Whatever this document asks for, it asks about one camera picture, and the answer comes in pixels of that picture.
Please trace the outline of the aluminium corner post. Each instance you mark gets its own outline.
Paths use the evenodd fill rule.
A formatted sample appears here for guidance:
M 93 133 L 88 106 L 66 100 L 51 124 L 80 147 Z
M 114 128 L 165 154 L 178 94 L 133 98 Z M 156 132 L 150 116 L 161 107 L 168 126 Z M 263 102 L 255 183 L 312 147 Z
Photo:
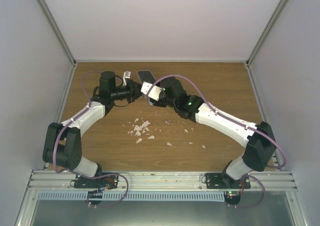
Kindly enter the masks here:
M 262 47 L 263 43 L 267 39 L 267 36 L 270 34 L 271 30 L 273 29 L 275 23 L 277 22 L 278 18 L 280 17 L 281 13 L 283 12 L 284 8 L 286 7 L 289 0 L 279 0 L 277 3 L 273 13 L 271 14 L 270 19 L 268 20 L 266 26 L 264 27 L 257 43 L 255 44 L 252 52 L 250 53 L 248 59 L 245 62 L 247 68 L 250 67 L 253 60 L 255 59 L 256 55 L 258 54 L 260 48 Z
M 67 45 L 67 42 L 65 40 L 65 38 L 63 37 L 47 3 L 46 0 L 36 0 L 37 3 L 39 4 L 45 18 L 47 19 L 51 29 L 53 30 L 55 36 L 57 37 L 64 53 L 66 54 L 68 60 L 70 61 L 71 65 L 75 68 L 76 67 L 76 63 L 77 61 L 75 60 L 75 58 L 73 57 L 70 48 Z

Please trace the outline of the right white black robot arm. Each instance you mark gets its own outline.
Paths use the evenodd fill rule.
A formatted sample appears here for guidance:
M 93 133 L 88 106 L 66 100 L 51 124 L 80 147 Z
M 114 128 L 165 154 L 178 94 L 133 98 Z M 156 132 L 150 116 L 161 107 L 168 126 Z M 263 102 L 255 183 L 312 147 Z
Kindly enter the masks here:
M 144 82 L 141 92 L 153 100 L 154 106 L 169 106 L 181 118 L 211 127 L 244 147 L 244 153 L 230 161 L 221 172 L 221 182 L 228 189 L 234 188 L 244 175 L 264 171 L 276 150 L 274 134 L 268 123 L 255 124 L 225 113 L 204 99 L 202 94 L 187 94 L 174 76 L 159 82 Z

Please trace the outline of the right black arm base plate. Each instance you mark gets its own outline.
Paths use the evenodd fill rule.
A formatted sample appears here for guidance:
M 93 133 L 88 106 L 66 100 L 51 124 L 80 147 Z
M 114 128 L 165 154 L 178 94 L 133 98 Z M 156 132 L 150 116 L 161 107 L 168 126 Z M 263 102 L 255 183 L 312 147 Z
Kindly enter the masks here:
M 251 188 L 248 176 L 235 180 L 224 172 L 207 172 L 200 177 L 200 181 L 206 184 L 207 189 L 241 190 Z

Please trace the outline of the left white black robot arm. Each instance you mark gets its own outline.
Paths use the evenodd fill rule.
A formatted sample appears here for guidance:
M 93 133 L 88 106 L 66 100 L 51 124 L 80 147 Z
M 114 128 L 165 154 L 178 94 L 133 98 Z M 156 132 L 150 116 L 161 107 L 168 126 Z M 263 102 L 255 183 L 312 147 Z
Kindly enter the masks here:
M 92 96 L 87 97 L 86 106 L 71 118 L 48 126 L 42 159 L 52 164 L 56 173 L 68 170 L 84 177 L 92 188 L 102 185 L 99 165 L 83 156 L 82 136 L 115 107 L 116 101 L 126 100 L 130 104 L 142 96 L 142 84 L 132 80 L 127 72 L 120 85 L 116 83 L 117 78 L 113 71 L 101 72 L 99 85 Z

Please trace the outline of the white debris pile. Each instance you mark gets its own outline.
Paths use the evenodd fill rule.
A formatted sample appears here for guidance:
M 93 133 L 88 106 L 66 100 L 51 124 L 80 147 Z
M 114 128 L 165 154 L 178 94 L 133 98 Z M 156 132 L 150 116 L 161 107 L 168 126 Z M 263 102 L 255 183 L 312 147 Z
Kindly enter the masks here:
M 145 118 L 135 118 L 129 120 L 122 125 L 126 128 L 125 134 L 132 140 L 134 144 L 140 144 L 144 141 L 151 141 L 156 138 L 157 127 L 153 120 Z

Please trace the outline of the left aluminium corner post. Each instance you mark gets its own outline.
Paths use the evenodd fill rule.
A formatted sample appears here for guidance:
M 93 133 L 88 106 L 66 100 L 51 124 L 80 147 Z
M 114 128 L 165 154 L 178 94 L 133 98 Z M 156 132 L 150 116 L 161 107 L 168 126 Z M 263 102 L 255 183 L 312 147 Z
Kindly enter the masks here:
M 67 42 L 65 40 L 65 38 L 63 37 L 47 3 L 46 0 L 36 0 L 37 3 L 39 4 L 45 18 L 47 19 L 51 29 L 53 30 L 55 36 L 57 37 L 64 53 L 66 54 L 68 60 L 70 61 L 71 65 L 75 68 L 76 67 L 76 63 L 77 61 L 75 60 L 75 58 L 73 57 L 70 48 L 67 45 Z

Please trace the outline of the right aluminium corner post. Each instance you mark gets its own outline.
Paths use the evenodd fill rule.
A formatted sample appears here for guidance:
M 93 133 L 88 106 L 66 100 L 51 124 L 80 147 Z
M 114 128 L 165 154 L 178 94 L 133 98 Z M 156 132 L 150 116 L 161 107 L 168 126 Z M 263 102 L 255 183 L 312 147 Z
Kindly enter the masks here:
M 245 62 L 247 68 L 250 67 L 253 60 L 255 59 L 256 55 L 258 54 L 260 48 L 262 47 L 263 43 L 267 39 L 267 36 L 270 34 L 271 30 L 273 29 L 275 23 L 277 22 L 278 18 L 280 17 L 281 13 L 283 12 L 284 8 L 286 7 L 289 0 L 279 0 L 277 3 L 273 13 L 271 14 L 270 19 L 268 20 L 266 26 L 264 27 L 257 43 L 255 44 L 252 52 L 250 53 L 248 59 Z

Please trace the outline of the aluminium front rail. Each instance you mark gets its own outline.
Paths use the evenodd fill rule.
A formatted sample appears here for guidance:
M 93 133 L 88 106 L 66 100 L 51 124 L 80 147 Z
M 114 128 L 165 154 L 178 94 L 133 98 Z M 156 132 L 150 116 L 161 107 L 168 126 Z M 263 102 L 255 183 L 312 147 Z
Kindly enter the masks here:
M 128 180 L 130 191 L 206 191 L 203 171 L 121 171 Z M 57 174 L 53 170 L 34 170 L 27 188 L 30 190 L 73 190 L 70 172 Z M 248 174 L 249 191 L 296 191 L 297 186 L 289 171 L 264 171 Z

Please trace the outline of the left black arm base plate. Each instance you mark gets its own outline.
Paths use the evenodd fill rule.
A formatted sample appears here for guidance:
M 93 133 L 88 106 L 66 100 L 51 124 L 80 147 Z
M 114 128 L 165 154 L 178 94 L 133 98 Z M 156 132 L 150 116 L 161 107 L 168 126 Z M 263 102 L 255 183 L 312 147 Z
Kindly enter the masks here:
M 75 189 L 116 189 L 118 187 L 118 175 L 110 175 L 98 179 L 86 178 L 76 175 L 70 181 L 70 186 Z

